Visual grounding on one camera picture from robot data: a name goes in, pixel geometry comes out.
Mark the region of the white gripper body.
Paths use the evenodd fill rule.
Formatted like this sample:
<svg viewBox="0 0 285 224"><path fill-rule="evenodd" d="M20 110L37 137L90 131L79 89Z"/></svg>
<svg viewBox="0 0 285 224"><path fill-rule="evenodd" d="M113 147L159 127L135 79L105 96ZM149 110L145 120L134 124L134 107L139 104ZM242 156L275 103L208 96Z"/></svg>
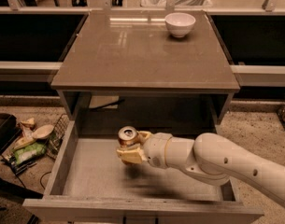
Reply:
<svg viewBox="0 0 285 224"><path fill-rule="evenodd" d="M166 169L165 148L172 138L170 133L152 134L144 143L143 150L150 166Z"/></svg>

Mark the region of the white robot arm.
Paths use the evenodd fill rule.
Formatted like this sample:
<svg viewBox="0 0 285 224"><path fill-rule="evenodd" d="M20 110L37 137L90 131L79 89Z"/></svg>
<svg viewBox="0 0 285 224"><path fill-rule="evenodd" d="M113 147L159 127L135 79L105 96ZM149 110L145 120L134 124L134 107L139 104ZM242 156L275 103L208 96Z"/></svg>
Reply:
<svg viewBox="0 0 285 224"><path fill-rule="evenodd" d="M119 130L118 139L117 156L126 164L146 162L154 168L177 169L213 186L221 186L234 177L285 208L285 166L218 134L202 133L187 139L126 126Z"/></svg>

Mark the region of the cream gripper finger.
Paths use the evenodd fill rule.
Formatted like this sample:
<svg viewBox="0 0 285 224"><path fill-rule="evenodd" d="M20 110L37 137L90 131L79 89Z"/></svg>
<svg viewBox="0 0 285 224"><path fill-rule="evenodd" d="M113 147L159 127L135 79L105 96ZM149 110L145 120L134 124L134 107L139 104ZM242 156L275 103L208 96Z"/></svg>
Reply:
<svg viewBox="0 0 285 224"><path fill-rule="evenodd" d="M152 136L151 132L139 131L138 132L138 141L140 144L144 144L151 136Z"/></svg>
<svg viewBox="0 0 285 224"><path fill-rule="evenodd" d="M139 144L130 147L119 147L116 152L117 156L127 163L141 164L147 160L145 152Z"/></svg>

